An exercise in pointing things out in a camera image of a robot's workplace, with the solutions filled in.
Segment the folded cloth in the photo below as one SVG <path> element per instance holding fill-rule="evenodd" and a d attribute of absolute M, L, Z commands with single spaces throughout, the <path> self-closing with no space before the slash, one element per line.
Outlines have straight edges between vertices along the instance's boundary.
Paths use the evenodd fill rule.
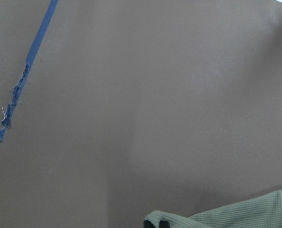
<path fill-rule="evenodd" d="M 155 210 L 145 217 L 144 228 L 282 228 L 282 190 L 188 218 Z"/>

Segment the mint green towel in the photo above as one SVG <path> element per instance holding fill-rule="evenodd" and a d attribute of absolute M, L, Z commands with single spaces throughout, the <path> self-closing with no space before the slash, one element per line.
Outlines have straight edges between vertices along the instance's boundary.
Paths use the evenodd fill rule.
<path fill-rule="evenodd" d="M 282 190 L 188 218 L 155 210 L 144 220 L 155 228 L 159 228 L 160 221 L 168 221 L 170 228 L 282 228 Z"/>

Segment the blue tape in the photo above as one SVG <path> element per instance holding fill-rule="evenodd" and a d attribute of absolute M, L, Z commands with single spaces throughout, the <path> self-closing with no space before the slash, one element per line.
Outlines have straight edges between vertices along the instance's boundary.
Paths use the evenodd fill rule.
<path fill-rule="evenodd" d="M 14 108 L 17 106 L 17 103 L 18 103 L 18 100 L 19 100 L 19 96 L 22 92 L 22 89 L 25 85 L 25 82 L 27 80 L 27 77 L 28 77 L 28 74 L 30 72 L 30 69 L 32 67 L 32 64 L 36 58 L 36 55 L 37 55 L 37 52 L 38 52 L 38 49 L 41 45 L 41 42 L 43 40 L 43 37 L 45 35 L 45 32 L 47 30 L 47 27 L 50 23 L 50 20 L 52 18 L 52 15 L 54 14 L 54 11 L 55 11 L 55 8 L 56 8 L 56 5 L 57 5 L 57 2 L 58 0 L 51 0 L 50 4 L 49 4 L 49 7 L 46 11 L 46 14 L 43 18 L 43 21 L 41 23 L 41 26 L 38 30 L 38 33 L 35 37 L 35 39 L 33 40 L 33 43 L 31 45 L 31 48 L 28 52 L 28 55 L 26 57 L 26 67 L 21 75 L 21 79 L 19 80 L 19 82 L 17 83 L 17 85 L 13 88 L 13 95 L 12 95 L 12 101 L 11 103 L 9 103 L 7 105 L 7 109 L 6 109 L 6 112 L 5 112 L 5 117 L 4 119 L 2 120 L 2 125 L 3 125 L 3 128 L 0 129 L 0 142 L 3 141 L 3 136 L 5 134 L 5 131 L 7 128 L 9 128 L 9 123 L 11 121 L 11 117 L 12 117 L 12 114 L 13 114 L 13 111 L 14 111 Z"/>

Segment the green cloth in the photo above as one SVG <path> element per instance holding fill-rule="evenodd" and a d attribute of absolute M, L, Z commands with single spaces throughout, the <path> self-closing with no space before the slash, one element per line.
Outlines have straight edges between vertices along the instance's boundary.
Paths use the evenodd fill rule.
<path fill-rule="evenodd" d="M 155 228 L 159 228 L 161 220 L 168 221 L 170 228 L 282 228 L 282 190 L 188 218 L 155 210 L 144 220 Z"/>

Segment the torn blue tape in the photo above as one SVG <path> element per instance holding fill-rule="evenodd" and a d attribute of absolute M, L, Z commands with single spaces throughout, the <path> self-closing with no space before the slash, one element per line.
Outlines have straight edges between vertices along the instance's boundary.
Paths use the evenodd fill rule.
<path fill-rule="evenodd" d="M 24 69 L 24 71 L 21 75 L 21 79 L 19 80 L 17 85 L 13 88 L 12 101 L 11 101 L 11 103 L 9 103 L 7 105 L 5 117 L 2 120 L 3 128 L 0 129 L 0 142 L 3 141 L 3 136 L 5 134 L 5 131 L 6 131 L 7 128 L 9 128 L 9 123 L 10 123 L 14 108 L 17 106 L 19 96 L 20 96 L 22 89 L 25 85 L 26 79 L 28 77 L 28 74 L 30 72 L 32 64 L 35 60 L 38 49 L 41 45 L 41 42 L 43 40 L 43 37 L 44 37 L 45 32 L 47 30 L 47 27 L 48 27 L 50 20 L 52 18 L 52 15 L 54 14 L 57 2 L 58 2 L 58 0 L 51 0 L 49 7 L 46 11 L 46 14 L 43 18 L 43 21 L 41 23 L 41 26 L 38 30 L 38 33 L 37 33 L 35 39 L 33 40 L 31 48 L 30 48 L 28 55 L 26 57 L 26 67 L 25 67 L 25 69 Z"/>

